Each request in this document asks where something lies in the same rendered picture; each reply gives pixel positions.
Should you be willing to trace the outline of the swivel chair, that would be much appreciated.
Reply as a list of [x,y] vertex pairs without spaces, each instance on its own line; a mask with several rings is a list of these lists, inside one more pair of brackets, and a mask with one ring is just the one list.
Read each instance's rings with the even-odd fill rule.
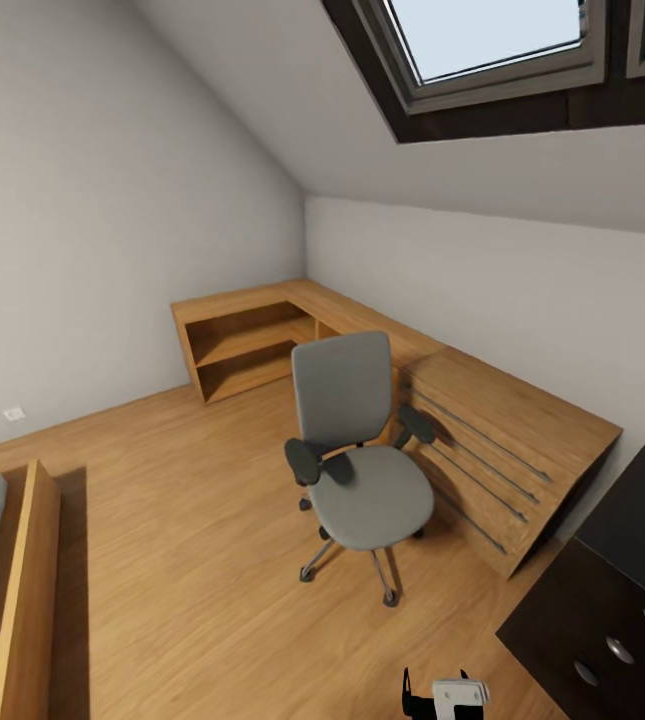
[[[401,449],[412,436],[436,441],[418,410],[402,406],[405,425],[394,446],[366,446],[378,440],[393,414],[390,337],[371,330],[298,345],[292,375],[301,439],[289,439],[284,454],[298,486],[307,487],[327,544],[300,572],[310,571],[336,541],[351,551],[369,551],[382,581],[383,603],[394,607],[375,551],[414,535],[434,513],[435,498],[422,469]],[[326,457],[326,458],[324,458]]]

